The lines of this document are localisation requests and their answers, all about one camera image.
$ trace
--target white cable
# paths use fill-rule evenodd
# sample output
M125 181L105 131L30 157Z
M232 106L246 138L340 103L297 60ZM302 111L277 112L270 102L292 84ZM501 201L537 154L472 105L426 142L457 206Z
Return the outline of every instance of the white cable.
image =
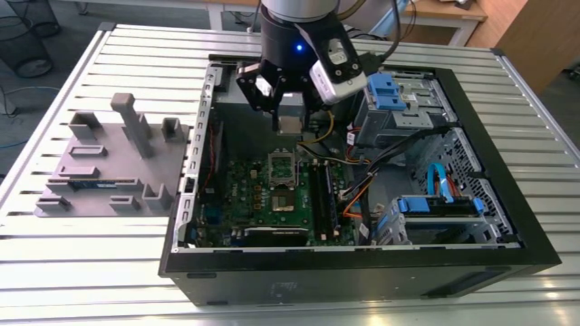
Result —
M16 88L14 90L9 90L8 92L4 93L4 95L9 95L13 93L17 93L22 90L61 90L60 88L56 87L49 87L49 86L30 86L30 87L22 87L22 88Z

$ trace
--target metal work surface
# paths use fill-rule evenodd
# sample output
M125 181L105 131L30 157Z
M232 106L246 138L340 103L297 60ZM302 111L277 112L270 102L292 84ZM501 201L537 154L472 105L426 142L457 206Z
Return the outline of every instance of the metal work surface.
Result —
M374 41L354 46L360 51L388 47ZM76 111L120 123L110 97L130 92L134 110L149 123L177 117L193 126L208 55L257 56L258 51L258 37L244 33L126 25L97 32L0 186L0 323L577 324L577 149L509 62L484 49L402 44L389 63L454 70L562 260L537 275L510 278L457 299L197 308L172 281L157 276L166 216L33 216Z

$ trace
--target black connector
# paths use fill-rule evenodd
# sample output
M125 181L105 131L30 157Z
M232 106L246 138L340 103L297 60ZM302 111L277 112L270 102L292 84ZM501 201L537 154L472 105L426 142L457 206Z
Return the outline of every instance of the black connector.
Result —
M358 60L362 65L362 72L365 76L370 76L373 73L377 73L380 68L382 67L382 59L376 54L366 52L358 56Z

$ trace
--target gray post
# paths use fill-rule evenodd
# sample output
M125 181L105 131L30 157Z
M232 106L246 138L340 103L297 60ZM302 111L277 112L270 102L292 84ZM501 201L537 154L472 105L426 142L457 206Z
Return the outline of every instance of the gray post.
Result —
M114 93L110 100L110 108L118 112L122 121L125 122L126 132L133 140L141 158L153 156L153 148L148 143L146 131L138 121L137 114L133 109L134 97L129 93Z

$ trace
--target gray floor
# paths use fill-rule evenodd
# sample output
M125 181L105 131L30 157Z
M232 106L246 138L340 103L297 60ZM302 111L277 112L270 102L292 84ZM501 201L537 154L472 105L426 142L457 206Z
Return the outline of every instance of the gray floor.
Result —
M18 79L0 62L0 85L6 91L26 86L60 88L102 21L196 29L209 28L208 15L202 10L90 4L89 15L78 16L70 2L50 1L50 3L62 27L58 35L44 40L54 61L54 68L42 77ZM224 14L224 28L234 31L245 29L242 25L234 24L234 19L229 14ZM53 96L54 92L50 90L28 90L9 97L20 108L20 114L13 119L0 114L0 147L28 139ZM576 128L580 125L580 115L576 113L577 103L580 103L580 81L570 81L560 75L544 91L541 100L572 140L580 145L580 129ZM22 146L0 148L0 174L8 172L21 148Z

